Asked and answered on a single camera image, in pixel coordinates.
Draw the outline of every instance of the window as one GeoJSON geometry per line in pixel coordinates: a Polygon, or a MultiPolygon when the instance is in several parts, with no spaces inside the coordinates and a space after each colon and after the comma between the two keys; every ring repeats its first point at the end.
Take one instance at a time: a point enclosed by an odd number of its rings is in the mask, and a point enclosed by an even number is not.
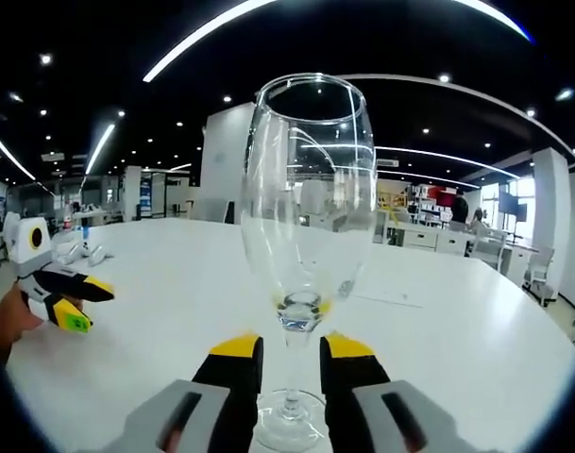
{"type": "Polygon", "coordinates": [[[491,184],[481,188],[481,207],[486,212],[486,222],[491,228],[499,229],[499,184],[491,184]]]}
{"type": "Polygon", "coordinates": [[[534,199],[534,179],[525,177],[511,181],[507,185],[508,192],[518,197],[519,205],[526,205],[526,220],[524,222],[517,222],[514,215],[505,216],[505,230],[514,232],[523,238],[533,238],[534,228],[534,213],[536,210],[536,203],[534,199]]]}

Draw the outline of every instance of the black ceiling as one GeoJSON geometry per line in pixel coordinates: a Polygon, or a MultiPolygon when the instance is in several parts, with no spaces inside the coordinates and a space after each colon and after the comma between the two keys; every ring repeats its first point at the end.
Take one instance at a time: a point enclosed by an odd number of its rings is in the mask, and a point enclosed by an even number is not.
{"type": "MultiPolygon", "coordinates": [[[[281,0],[216,30],[151,83],[142,82],[171,47],[243,1],[0,2],[0,139],[37,179],[51,180],[57,169],[79,176],[83,167],[73,165],[84,160],[72,156],[90,155],[114,121],[117,129],[93,174],[120,173],[130,163],[161,161],[167,168],[191,162],[198,183],[201,129],[227,106],[226,94],[232,105],[253,101],[265,82],[299,72],[432,79],[446,72],[455,84],[522,110],[535,108],[538,121],[575,147],[575,96],[554,100],[564,87],[575,90],[575,3],[493,2],[523,25],[530,43],[452,0],[281,0]],[[40,65],[43,53],[52,64],[40,65]],[[23,102],[12,100],[11,92],[23,102]],[[41,109],[48,113],[40,116],[41,109]],[[119,109],[126,112],[122,119],[119,109]],[[42,162],[41,154],[50,151],[64,153],[65,160],[42,162]]],[[[486,164],[549,145],[574,161],[539,127],[475,96],[405,81],[354,83],[367,99],[376,145],[486,164]]],[[[455,180],[478,170],[389,151],[379,157],[397,157],[405,172],[455,180]]],[[[531,170],[525,162],[511,171],[531,170]]],[[[1,158],[0,179],[6,178],[29,182],[1,158]]]]}

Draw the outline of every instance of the wine glass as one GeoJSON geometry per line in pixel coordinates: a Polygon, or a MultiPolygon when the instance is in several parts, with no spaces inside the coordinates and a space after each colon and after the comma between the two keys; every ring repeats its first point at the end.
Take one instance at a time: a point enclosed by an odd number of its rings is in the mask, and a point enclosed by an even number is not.
{"type": "Polygon", "coordinates": [[[257,440],[305,451],[323,437],[324,404],[297,389],[310,334],[346,299],[372,242],[377,172],[363,94],[323,74],[278,78],[258,95],[245,156],[245,252],[287,344],[287,390],[258,402],[257,440]]]}

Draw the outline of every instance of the glass base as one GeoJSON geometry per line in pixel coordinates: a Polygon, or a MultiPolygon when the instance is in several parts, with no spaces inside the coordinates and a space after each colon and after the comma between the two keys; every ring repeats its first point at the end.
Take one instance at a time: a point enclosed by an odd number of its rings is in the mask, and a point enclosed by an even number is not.
{"type": "Polygon", "coordinates": [[[286,395],[285,390],[278,390],[260,397],[254,436],[260,444],[271,450],[300,453],[328,437],[325,403],[313,394],[300,391],[301,414],[290,420],[283,416],[286,395]]]}

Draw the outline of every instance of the white table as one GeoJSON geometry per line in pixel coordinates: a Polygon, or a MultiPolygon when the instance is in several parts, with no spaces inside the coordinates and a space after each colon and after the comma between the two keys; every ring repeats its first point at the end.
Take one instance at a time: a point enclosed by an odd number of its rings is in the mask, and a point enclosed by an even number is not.
{"type": "MultiPolygon", "coordinates": [[[[60,451],[106,445],[138,405],[191,378],[212,346],[247,328],[265,341],[262,391],[284,387],[279,323],[250,275],[237,226],[160,219],[96,227],[91,236],[116,258],[86,272],[112,282],[117,298],[86,303],[90,334],[46,324],[8,362],[18,394],[60,451]]],[[[478,260],[374,245],[355,294],[317,332],[336,328],[371,346],[392,380],[442,406],[478,449],[518,451],[575,370],[565,334],[478,260]]],[[[317,356],[315,345],[302,385],[320,394],[317,356]]],[[[253,442],[250,451],[264,450],[253,442]]]]}

